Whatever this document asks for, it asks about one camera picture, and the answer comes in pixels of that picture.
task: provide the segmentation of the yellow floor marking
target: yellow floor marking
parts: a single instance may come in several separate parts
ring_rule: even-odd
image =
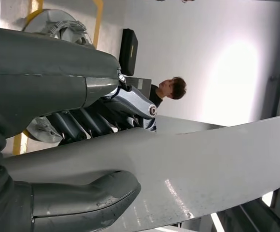
[[[42,11],[43,0],[30,0],[26,24]]]
[[[21,155],[26,152],[28,137],[23,133],[17,134],[14,138],[12,154]]]
[[[94,31],[93,45],[97,49],[98,44],[99,30],[100,29],[101,18],[103,16],[103,1],[103,0],[93,0],[97,6],[97,16],[95,23],[95,30]]]

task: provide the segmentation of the man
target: man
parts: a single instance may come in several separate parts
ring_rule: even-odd
[[[149,100],[158,107],[165,97],[181,99],[186,93],[186,83],[180,77],[165,80],[158,85],[151,85]]]

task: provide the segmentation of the wall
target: wall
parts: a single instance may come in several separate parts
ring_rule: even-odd
[[[186,79],[186,96],[163,102],[160,115],[225,126],[259,120],[268,78],[280,73],[273,65],[280,2],[128,0],[125,27],[139,40],[135,76]]]

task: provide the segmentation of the floor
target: floor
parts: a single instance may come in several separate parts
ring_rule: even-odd
[[[23,30],[36,13],[42,9],[60,9],[85,24],[97,49],[119,58],[127,0],[1,0],[0,28]],[[8,140],[5,156],[46,149],[57,144],[45,144],[22,134],[17,142]]]

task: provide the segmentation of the protective cover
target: protective cover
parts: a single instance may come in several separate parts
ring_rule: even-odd
[[[34,117],[86,107],[108,94],[118,86],[119,69],[107,53],[0,29],[0,115],[9,123],[6,135],[14,136]]]

